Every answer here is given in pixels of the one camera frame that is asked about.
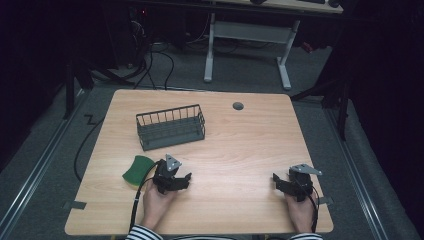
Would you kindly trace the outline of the metal floor rail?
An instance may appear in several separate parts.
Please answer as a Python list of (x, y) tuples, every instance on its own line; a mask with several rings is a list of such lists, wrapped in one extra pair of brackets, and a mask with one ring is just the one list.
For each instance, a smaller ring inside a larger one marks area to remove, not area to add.
[(368, 193), (360, 172), (355, 164), (349, 146), (346, 141), (340, 137), (337, 128), (337, 114), (333, 110), (325, 110), (324, 114), (341, 149), (343, 162), (346, 166), (351, 184), (354, 188), (357, 199), (366, 218), (368, 226), (372, 232), (374, 240), (389, 240), (386, 230), (375, 207), (374, 201)]
[(75, 107), (66, 114), (66, 97), (60, 93), (55, 103), (36, 121), (12, 161), (0, 173), (0, 240), (9, 238), (49, 168), (75, 113), (89, 94), (89, 90), (78, 90)]

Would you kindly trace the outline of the dark computer tower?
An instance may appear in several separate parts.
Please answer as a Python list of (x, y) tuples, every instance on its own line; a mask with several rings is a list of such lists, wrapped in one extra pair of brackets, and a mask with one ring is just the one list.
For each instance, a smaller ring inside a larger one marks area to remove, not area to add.
[(128, 11), (131, 34), (135, 46), (134, 64), (136, 66), (140, 66), (149, 48), (149, 27), (147, 9), (130, 6), (128, 8)]

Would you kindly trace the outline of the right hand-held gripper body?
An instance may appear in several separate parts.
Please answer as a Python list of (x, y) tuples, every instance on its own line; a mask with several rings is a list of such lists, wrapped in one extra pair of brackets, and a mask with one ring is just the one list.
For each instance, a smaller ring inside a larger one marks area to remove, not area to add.
[(292, 196), (297, 202), (304, 201), (312, 194), (313, 182), (311, 175), (321, 176), (322, 171), (315, 169), (308, 164), (298, 164), (289, 168), (289, 180), (294, 185)]

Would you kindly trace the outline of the dark curtain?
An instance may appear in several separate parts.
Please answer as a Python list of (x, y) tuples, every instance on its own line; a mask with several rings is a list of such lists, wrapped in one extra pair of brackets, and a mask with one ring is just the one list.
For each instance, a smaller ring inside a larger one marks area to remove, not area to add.
[(52, 103), (66, 60), (50, 0), (0, 0), (0, 171)]
[(424, 0), (357, 0), (371, 22), (352, 100), (371, 147), (424, 240)]

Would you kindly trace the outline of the green and yellow sponge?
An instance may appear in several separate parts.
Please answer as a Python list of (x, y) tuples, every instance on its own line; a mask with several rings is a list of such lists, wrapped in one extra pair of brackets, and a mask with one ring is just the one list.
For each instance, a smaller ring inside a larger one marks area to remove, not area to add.
[(134, 157), (133, 163), (130, 168), (122, 175), (123, 179), (132, 186), (139, 186), (144, 179), (145, 174), (154, 162), (146, 157), (137, 155)]

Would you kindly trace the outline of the desk with white legs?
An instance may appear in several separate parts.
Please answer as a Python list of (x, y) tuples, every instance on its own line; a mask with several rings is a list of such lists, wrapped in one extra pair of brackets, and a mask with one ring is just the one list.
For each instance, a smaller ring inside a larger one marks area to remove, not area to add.
[[(247, 6), (250, 10), (285, 10), (289, 13), (312, 13), (330, 16), (341, 15), (344, 9), (339, 6), (329, 6), (328, 0), (325, 4), (313, 4), (296, 0), (210, 0), (211, 7), (235, 7)], [(284, 26), (260, 23), (242, 23), (240, 20), (217, 20), (215, 14), (210, 15), (208, 52), (205, 62), (204, 81), (211, 82), (213, 79), (214, 65), (214, 41), (216, 38), (245, 40), (262, 43), (282, 44), (285, 49), (282, 55), (276, 58), (282, 86), (285, 90), (292, 88), (287, 73), (286, 61), (298, 32), (300, 18), (295, 17)]]

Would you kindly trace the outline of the dark grey wire basket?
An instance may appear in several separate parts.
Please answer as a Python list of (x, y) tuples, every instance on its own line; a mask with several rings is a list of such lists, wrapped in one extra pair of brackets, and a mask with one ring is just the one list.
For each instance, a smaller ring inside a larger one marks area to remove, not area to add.
[(144, 151), (205, 138), (205, 118), (199, 104), (138, 113), (136, 127)]

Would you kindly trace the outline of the black metal stand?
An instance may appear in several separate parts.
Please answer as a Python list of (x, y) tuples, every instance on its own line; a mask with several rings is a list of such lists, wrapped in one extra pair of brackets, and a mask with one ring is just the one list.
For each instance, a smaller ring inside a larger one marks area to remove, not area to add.
[(321, 106), (323, 108), (334, 108), (338, 109), (338, 117), (336, 121), (336, 128), (339, 137), (342, 140), (346, 140), (345, 136), (345, 124), (348, 117), (348, 101), (349, 101), (349, 90), (351, 86), (351, 80), (331, 80), (326, 83), (318, 84), (310, 89), (291, 96), (292, 101), (299, 101), (307, 96), (319, 95), (323, 96), (321, 100)]
[(84, 90), (91, 90), (94, 86), (90, 69), (86, 62), (80, 58), (72, 58), (66, 65), (65, 119), (70, 118), (75, 107), (75, 82), (78, 82)]

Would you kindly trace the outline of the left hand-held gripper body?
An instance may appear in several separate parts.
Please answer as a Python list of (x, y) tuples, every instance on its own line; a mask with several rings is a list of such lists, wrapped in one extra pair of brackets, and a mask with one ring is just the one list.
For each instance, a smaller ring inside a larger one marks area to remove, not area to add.
[(171, 184), (181, 183), (178, 182), (175, 177), (181, 165), (182, 163), (170, 154), (166, 154), (165, 158), (158, 162), (158, 166), (153, 177), (153, 183), (157, 186), (157, 189), (161, 194), (168, 192), (167, 189)]

